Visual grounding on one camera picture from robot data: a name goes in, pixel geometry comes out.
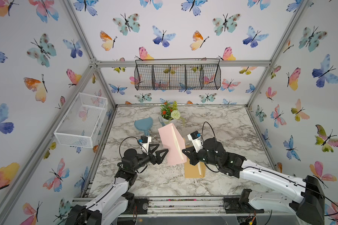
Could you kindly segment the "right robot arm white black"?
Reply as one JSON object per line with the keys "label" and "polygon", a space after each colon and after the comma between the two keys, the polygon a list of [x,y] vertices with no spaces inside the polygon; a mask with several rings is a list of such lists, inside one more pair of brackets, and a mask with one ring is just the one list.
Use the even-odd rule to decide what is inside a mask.
{"label": "right robot arm white black", "polygon": [[289,212],[308,224],[325,224],[325,195],[316,177],[298,178],[265,168],[244,156],[226,152],[215,138],[204,142],[197,138],[192,143],[192,147],[182,150],[191,165],[207,163],[216,166],[220,173],[254,181],[274,190],[273,193],[243,190],[240,207]]}

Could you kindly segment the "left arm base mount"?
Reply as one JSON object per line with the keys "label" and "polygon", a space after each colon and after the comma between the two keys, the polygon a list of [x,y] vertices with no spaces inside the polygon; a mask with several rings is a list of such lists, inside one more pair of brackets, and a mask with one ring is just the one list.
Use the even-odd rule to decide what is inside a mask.
{"label": "left arm base mount", "polygon": [[123,214],[146,215],[148,208],[149,208],[148,198],[133,197],[128,200],[128,206]]}

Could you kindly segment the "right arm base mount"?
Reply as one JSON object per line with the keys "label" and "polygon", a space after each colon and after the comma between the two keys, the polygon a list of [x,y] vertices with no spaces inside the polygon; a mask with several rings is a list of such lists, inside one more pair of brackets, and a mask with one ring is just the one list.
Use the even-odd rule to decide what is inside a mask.
{"label": "right arm base mount", "polygon": [[223,199],[225,213],[264,213],[264,209],[256,209],[249,204],[249,194],[251,193],[251,189],[244,189],[240,196],[225,197]]}

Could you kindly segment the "brown kraft envelope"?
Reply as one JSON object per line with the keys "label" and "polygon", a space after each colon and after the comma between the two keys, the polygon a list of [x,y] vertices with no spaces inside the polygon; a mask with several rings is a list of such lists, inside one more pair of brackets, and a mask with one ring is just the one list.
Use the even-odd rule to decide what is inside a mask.
{"label": "brown kraft envelope", "polygon": [[201,179],[206,175],[206,167],[203,162],[199,162],[193,166],[190,164],[190,159],[184,163],[185,178],[186,179]]}

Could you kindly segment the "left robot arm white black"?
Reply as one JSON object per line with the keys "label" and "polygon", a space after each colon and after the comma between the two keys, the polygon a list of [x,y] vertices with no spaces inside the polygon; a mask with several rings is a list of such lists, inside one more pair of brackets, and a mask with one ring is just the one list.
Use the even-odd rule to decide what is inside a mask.
{"label": "left robot arm white black", "polygon": [[138,177],[138,170],[148,164],[161,164],[169,153],[158,150],[159,144],[144,144],[139,154],[133,148],[127,149],[118,164],[114,181],[101,194],[85,205],[76,205],[60,225],[111,225],[124,212],[135,211],[134,194],[129,189]]}

